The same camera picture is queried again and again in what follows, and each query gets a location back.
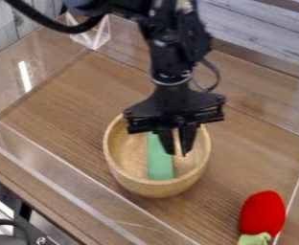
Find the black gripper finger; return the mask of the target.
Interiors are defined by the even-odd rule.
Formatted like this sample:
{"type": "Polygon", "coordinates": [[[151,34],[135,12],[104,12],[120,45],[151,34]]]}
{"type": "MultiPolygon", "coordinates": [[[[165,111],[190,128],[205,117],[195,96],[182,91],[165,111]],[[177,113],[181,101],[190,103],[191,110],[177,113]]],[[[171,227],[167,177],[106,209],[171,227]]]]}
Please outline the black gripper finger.
{"type": "Polygon", "coordinates": [[[175,144],[174,144],[173,130],[170,128],[159,128],[158,136],[159,136],[163,148],[165,148],[165,152],[170,155],[174,155],[175,154],[175,144]]]}
{"type": "Polygon", "coordinates": [[[179,128],[179,141],[183,155],[187,155],[194,148],[197,129],[198,125],[195,122],[187,123],[179,128]]]}

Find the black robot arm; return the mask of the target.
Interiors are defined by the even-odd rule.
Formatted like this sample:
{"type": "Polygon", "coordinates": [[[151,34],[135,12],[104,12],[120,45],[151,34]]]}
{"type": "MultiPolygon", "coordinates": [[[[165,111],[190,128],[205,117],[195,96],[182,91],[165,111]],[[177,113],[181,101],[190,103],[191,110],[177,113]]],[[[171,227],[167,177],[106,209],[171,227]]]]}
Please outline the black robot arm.
{"type": "Polygon", "coordinates": [[[198,128],[225,119],[225,95],[214,85],[191,88],[194,69],[203,64],[215,74],[221,71],[206,59],[213,51],[213,35],[198,13],[197,0],[63,0],[68,11],[87,20],[74,26],[55,21],[24,0],[4,0],[17,11],[44,27],[60,33],[91,31],[104,16],[115,11],[132,11],[136,25],[148,45],[150,78],[155,91],[150,97],[123,112],[131,134],[152,132],[159,136],[165,152],[181,147],[189,153],[195,144],[198,128]]]}

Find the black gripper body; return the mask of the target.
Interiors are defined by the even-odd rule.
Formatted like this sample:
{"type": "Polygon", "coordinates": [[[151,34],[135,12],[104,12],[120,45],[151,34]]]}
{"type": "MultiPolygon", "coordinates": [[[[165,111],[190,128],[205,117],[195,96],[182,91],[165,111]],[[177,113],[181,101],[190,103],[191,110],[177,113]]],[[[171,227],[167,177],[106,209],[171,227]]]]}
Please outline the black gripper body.
{"type": "Polygon", "coordinates": [[[191,88],[193,76],[151,76],[155,90],[150,97],[124,110],[124,119],[131,134],[178,129],[187,123],[205,123],[225,119],[226,97],[209,89],[191,88]]]}

